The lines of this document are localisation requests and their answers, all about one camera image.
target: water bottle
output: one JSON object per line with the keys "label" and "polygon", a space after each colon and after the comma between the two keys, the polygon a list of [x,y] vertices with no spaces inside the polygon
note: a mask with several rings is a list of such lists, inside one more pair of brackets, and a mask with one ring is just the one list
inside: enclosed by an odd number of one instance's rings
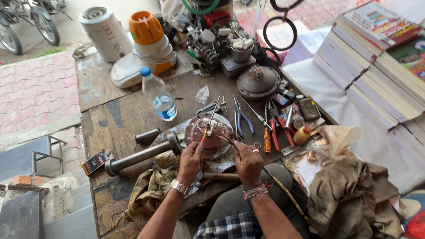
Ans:
{"label": "water bottle", "polygon": [[156,115],[164,121],[171,121],[177,116],[173,98],[165,89],[164,81],[152,74],[149,67],[140,70],[143,76],[143,94],[147,95]]}

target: rusty metal disc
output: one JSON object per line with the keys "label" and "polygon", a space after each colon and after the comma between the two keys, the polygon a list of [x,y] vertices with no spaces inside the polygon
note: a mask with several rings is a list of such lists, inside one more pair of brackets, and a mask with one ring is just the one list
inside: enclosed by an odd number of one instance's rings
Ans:
{"label": "rusty metal disc", "polygon": [[[184,140],[186,145],[192,142],[200,142],[204,136],[204,129],[202,127],[202,120],[211,118],[210,113],[200,114],[197,117],[192,118],[184,133]],[[219,114],[214,114],[213,120],[217,121],[217,126],[213,129],[211,136],[206,137],[204,141],[204,160],[217,159],[223,156],[230,148],[231,145],[216,135],[227,136],[230,139],[233,137],[232,125],[230,122]]]}
{"label": "rusty metal disc", "polygon": [[239,94],[248,100],[261,100],[271,97],[279,87],[281,78],[277,71],[267,66],[248,69],[238,78]]}

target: green hose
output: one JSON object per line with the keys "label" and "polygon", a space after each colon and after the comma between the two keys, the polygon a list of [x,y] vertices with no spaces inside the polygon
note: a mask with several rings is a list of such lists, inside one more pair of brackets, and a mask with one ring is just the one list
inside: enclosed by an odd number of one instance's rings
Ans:
{"label": "green hose", "polygon": [[220,3],[220,0],[215,0],[213,3],[212,3],[212,5],[211,6],[209,6],[207,9],[204,9],[204,10],[200,10],[200,11],[196,11],[196,10],[194,10],[190,5],[189,5],[189,3],[187,3],[187,0],[181,0],[182,2],[183,2],[183,5],[191,12],[191,13],[193,13],[193,14],[196,14],[196,15],[204,15],[204,14],[207,14],[207,13],[210,13],[210,12],[212,12],[214,9],[215,9],[215,7],[216,6],[218,6],[218,4]]}

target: blue-handled pliers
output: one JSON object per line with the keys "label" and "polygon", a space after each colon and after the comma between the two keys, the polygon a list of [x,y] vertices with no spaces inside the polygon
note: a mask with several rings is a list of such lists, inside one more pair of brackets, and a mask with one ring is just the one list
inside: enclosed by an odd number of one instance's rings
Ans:
{"label": "blue-handled pliers", "polygon": [[233,96],[233,99],[235,101],[235,106],[236,106],[236,110],[238,111],[238,133],[240,136],[243,136],[243,132],[241,129],[241,118],[243,118],[249,126],[249,129],[251,130],[251,133],[254,133],[254,126],[252,125],[251,121],[248,119],[248,117],[243,113],[242,108],[241,108],[241,104],[239,103],[239,100]]}

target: wooden hammer handle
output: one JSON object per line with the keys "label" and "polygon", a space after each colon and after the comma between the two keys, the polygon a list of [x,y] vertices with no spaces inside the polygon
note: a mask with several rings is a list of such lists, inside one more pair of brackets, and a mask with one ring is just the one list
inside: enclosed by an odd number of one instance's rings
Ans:
{"label": "wooden hammer handle", "polygon": [[204,173],[206,179],[240,181],[238,174]]}

